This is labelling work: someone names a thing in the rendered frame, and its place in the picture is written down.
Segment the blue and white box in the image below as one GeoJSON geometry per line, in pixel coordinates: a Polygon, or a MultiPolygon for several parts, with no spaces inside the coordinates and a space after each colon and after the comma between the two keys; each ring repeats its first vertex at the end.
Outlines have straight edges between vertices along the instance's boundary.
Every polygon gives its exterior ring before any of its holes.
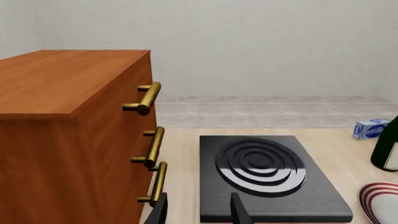
{"type": "Polygon", "coordinates": [[[390,122],[387,118],[357,121],[352,137],[356,140],[378,138],[390,122]]]}

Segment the flat black stove plate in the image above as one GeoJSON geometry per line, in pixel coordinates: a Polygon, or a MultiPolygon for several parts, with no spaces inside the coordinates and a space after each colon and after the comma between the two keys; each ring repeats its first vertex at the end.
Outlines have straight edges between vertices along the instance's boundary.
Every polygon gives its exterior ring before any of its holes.
{"type": "Polygon", "coordinates": [[[257,223],[353,219],[295,136],[200,136],[200,221],[231,222],[231,194],[257,223]]]}

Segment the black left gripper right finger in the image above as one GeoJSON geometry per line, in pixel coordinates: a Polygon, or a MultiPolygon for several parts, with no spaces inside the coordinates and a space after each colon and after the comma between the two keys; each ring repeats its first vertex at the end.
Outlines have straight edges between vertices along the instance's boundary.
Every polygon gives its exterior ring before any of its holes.
{"type": "Polygon", "coordinates": [[[254,224],[236,192],[231,193],[230,210],[232,224],[254,224]]]}

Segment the white plate with red rings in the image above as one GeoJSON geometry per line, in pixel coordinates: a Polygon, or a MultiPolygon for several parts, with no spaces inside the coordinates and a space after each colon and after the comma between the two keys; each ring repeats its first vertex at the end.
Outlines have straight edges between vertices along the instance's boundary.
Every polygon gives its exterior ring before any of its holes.
{"type": "Polygon", "coordinates": [[[359,188],[357,201],[370,224],[398,224],[397,183],[366,183],[359,188]]]}

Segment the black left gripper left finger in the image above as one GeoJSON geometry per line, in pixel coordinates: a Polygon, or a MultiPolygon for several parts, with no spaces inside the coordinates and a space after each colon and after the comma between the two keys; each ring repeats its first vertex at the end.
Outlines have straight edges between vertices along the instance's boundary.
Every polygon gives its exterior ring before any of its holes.
{"type": "Polygon", "coordinates": [[[168,211],[167,193],[161,193],[144,224],[165,224],[168,211]]]}

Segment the wooden cabinet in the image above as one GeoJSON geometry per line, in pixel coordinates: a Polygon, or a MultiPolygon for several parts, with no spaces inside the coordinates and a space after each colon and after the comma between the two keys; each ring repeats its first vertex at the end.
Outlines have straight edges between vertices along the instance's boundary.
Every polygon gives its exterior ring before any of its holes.
{"type": "Polygon", "coordinates": [[[148,50],[39,50],[0,60],[0,224],[138,224],[155,113],[148,50]]]}

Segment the dark green bottle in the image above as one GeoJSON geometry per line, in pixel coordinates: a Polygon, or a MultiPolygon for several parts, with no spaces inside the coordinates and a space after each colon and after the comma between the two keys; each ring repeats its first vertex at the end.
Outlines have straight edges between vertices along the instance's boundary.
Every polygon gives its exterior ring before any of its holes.
{"type": "Polygon", "coordinates": [[[384,171],[398,171],[398,115],[384,128],[377,140],[371,163],[384,171]]]}

